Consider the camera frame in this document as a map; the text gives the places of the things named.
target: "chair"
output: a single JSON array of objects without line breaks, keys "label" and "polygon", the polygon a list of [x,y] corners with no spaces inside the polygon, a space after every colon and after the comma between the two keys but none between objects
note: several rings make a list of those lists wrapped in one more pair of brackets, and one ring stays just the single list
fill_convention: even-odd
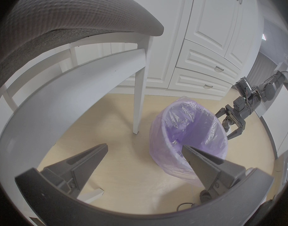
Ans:
[{"label": "chair", "polygon": [[[14,177],[38,167],[62,134],[93,104],[135,76],[133,132],[139,131],[153,36],[163,26],[133,0],[19,0],[0,24],[0,98],[13,111],[0,134],[0,182],[21,210]],[[137,43],[138,49],[84,65],[75,47]],[[36,90],[19,107],[12,97],[35,75],[71,58],[74,67]],[[26,63],[33,66],[9,87],[6,81]]]}]

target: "metal handle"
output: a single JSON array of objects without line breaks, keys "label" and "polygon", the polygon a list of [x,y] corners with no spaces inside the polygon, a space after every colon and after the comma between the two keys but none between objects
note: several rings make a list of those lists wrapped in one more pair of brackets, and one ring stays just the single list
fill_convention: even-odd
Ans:
[{"label": "metal handle", "polygon": [[221,70],[221,72],[224,71],[224,69],[222,69],[222,68],[220,68],[220,67],[218,67],[218,66],[216,66],[216,68],[219,69],[219,70]]},{"label": "metal handle", "polygon": [[206,89],[213,88],[213,85],[205,85]]}]

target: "light wood floor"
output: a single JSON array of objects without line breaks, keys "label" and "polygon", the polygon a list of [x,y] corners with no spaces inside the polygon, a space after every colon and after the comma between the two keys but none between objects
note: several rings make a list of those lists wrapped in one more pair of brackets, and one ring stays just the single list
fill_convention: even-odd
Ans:
[{"label": "light wood floor", "polygon": [[[239,96],[231,89],[221,101],[195,99],[216,113]],[[92,205],[121,213],[157,214],[176,211],[183,202],[199,203],[204,188],[167,175],[149,155],[149,128],[177,97],[145,96],[138,135],[132,133],[133,95],[107,94],[82,115],[52,147],[38,167],[66,159],[101,143],[109,151],[82,193],[101,188],[103,196]],[[267,133],[253,113],[243,134],[229,140],[227,160],[272,174],[274,154]]]}]

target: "trash can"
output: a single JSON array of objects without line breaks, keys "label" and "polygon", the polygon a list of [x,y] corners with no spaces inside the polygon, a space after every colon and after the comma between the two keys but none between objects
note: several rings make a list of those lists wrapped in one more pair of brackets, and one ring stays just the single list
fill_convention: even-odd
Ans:
[{"label": "trash can", "polygon": [[218,118],[188,97],[179,98],[157,115],[150,127],[149,153],[167,174],[202,186],[182,155],[183,145],[222,159],[228,150],[228,138]]}]

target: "gray seat cushion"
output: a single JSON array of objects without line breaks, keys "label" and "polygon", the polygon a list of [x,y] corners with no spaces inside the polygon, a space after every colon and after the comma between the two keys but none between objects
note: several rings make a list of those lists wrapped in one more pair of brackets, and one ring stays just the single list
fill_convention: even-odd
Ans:
[{"label": "gray seat cushion", "polygon": [[87,36],[164,27],[133,0],[19,0],[0,24],[0,87],[41,53]]}]

